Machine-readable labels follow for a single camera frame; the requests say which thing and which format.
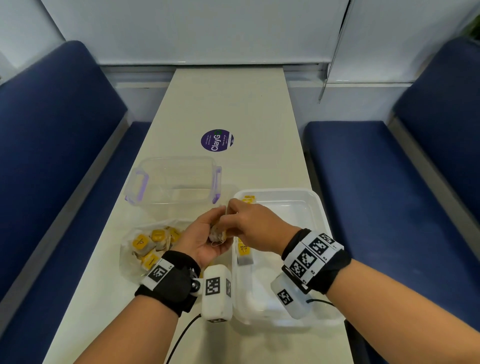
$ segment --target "person's left hand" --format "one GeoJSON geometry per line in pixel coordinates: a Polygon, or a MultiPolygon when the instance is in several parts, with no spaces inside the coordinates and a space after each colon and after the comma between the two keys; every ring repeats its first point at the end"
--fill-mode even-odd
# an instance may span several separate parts
{"type": "Polygon", "coordinates": [[[212,260],[226,252],[233,243],[231,238],[217,246],[212,246],[208,241],[210,225],[224,215],[225,210],[225,206],[219,206],[199,216],[181,235],[172,250],[191,256],[201,269],[206,268],[212,260]]]}

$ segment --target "person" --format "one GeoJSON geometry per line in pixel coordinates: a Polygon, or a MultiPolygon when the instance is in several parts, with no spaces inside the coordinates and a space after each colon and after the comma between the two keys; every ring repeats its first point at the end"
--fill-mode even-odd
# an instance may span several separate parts
{"type": "MultiPolygon", "coordinates": [[[[201,215],[173,248],[205,268],[232,241],[212,246],[210,224],[251,248],[282,255],[300,228],[260,204],[237,199],[201,215]]],[[[326,296],[389,363],[480,363],[480,333],[433,302],[356,261],[340,269],[326,296]]],[[[75,362],[163,363],[179,316],[137,295],[75,362]]]]}

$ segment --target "forearm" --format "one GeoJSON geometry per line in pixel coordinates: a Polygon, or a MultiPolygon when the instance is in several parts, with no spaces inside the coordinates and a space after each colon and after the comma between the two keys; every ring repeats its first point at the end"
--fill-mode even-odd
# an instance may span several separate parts
{"type": "Polygon", "coordinates": [[[327,297],[389,363],[480,363],[480,333],[358,261],[327,297]]]}
{"type": "Polygon", "coordinates": [[[75,364],[163,363],[178,316],[159,301],[135,297],[75,364]]]}

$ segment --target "hand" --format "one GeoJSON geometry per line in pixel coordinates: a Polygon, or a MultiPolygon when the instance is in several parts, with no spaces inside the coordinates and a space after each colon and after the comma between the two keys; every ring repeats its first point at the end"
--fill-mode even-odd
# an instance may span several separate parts
{"type": "Polygon", "coordinates": [[[181,235],[172,250],[191,256],[201,269],[206,268],[212,260],[226,252],[232,245],[232,239],[217,246],[212,246],[207,241],[210,225],[225,214],[225,209],[225,206],[212,208],[199,216],[181,235]]]}
{"type": "Polygon", "coordinates": [[[238,236],[246,246],[279,255],[300,230],[267,207],[247,204],[236,198],[229,201],[227,215],[220,218],[217,226],[219,230],[226,230],[228,237],[238,236]]]}

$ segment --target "person's left arm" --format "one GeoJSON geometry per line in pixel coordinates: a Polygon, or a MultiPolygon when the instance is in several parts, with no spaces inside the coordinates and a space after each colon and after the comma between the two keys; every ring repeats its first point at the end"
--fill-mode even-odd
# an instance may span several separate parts
{"type": "MultiPolygon", "coordinates": [[[[225,206],[212,208],[195,220],[182,234],[173,250],[191,256],[205,268],[232,242],[213,247],[208,241],[210,224],[225,214],[225,206]]],[[[96,363],[163,363],[167,356],[178,316],[154,298],[138,295],[97,336],[75,361],[96,363]]]]}

